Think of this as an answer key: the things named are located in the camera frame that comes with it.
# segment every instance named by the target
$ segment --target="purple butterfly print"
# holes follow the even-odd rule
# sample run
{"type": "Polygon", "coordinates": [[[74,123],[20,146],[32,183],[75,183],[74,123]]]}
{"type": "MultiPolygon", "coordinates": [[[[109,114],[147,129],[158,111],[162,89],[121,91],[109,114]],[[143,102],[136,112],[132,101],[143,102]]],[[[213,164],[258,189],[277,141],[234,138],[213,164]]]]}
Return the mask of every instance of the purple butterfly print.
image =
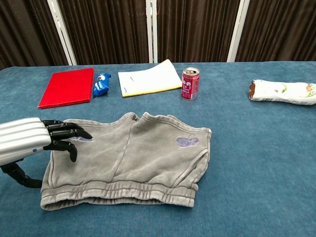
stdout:
{"type": "Polygon", "coordinates": [[[198,143],[198,138],[192,136],[195,136],[195,134],[190,134],[187,138],[178,137],[176,141],[180,147],[194,146],[196,143],[198,143]]]}

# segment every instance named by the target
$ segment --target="snack wrapper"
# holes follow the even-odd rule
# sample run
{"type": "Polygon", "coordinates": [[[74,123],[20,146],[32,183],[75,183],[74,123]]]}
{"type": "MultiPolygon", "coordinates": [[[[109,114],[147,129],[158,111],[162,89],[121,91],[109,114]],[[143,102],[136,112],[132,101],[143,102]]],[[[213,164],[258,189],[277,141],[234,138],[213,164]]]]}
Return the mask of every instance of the snack wrapper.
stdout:
{"type": "Polygon", "coordinates": [[[281,101],[297,105],[313,105],[316,103],[316,84],[253,80],[248,95],[253,101],[281,101]]]}
{"type": "Polygon", "coordinates": [[[95,79],[93,87],[93,96],[102,96],[107,94],[109,91],[109,78],[111,77],[108,73],[102,73],[95,79]]]}

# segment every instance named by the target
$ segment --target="red folder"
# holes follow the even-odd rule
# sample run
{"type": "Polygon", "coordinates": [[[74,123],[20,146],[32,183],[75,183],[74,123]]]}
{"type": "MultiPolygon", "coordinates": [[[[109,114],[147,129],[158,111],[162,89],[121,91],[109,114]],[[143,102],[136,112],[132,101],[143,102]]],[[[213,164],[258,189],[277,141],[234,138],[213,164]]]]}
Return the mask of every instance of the red folder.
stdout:
{"type": "Polygon", "coordinates": [[[93,73],[93,68],[53,73],[38,108],[90,102],[93,73]]]}

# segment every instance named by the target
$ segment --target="soda can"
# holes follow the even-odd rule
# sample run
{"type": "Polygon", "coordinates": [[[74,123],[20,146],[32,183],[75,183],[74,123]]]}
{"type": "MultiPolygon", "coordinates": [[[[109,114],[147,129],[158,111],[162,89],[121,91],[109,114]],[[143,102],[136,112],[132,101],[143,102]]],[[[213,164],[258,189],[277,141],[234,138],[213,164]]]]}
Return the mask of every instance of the soda can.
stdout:
{"type": "Polygon", "coordinates": [[[198,95],[199,69],[185,68],[182,72],[181,96],[186,100],[194,100],[198,95]]]}

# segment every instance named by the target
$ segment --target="robotic hand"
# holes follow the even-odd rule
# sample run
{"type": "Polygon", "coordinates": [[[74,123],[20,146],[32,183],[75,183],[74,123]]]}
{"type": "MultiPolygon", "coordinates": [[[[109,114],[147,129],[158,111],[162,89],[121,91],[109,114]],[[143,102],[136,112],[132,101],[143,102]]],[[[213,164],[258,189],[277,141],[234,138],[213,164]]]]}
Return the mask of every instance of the robotic hand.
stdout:
{"type": "Polygon", "coordinates": [[[24,118],[0,124],[0,167],[19,184],[28,188],[41,188],[42,181],[31,179],[16,162],[43,150],[68,151],[76,162],[77,149],[71,137],[92,139],[92,136],[75,123],[58,120],[24,118]]]}

